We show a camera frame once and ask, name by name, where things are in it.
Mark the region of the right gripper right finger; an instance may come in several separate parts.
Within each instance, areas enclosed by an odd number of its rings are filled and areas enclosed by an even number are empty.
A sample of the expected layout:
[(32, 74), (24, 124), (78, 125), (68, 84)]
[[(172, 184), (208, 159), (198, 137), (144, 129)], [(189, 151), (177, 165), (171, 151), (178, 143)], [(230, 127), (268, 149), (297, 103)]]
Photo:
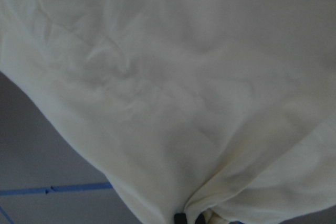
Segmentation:
[(205, 216), (203, 214), (199, 214), (195, 220), (195, 224), (206, 224)]

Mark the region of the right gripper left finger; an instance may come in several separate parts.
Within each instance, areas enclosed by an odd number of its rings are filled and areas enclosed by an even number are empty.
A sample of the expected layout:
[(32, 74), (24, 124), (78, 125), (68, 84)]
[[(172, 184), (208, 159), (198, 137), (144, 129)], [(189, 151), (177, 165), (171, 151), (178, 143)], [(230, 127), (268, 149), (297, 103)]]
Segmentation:
[(174, 215), (174, 224), (186, 224), (186, 214), (176, 213)]

